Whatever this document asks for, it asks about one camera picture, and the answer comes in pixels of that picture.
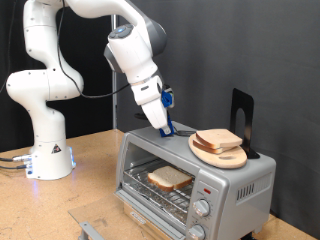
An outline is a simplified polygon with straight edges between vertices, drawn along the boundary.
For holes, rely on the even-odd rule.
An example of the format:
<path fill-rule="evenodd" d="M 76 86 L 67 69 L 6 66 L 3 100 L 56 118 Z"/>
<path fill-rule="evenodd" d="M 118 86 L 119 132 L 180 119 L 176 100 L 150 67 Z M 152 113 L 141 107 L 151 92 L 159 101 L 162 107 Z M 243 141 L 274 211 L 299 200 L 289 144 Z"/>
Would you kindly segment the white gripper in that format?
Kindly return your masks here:
<path fill-rule="evenodd" d="M 143 104 L 142 110 L 155 129 L 161 129 L 168 125 L 167 111 L 160 99 Z"/>

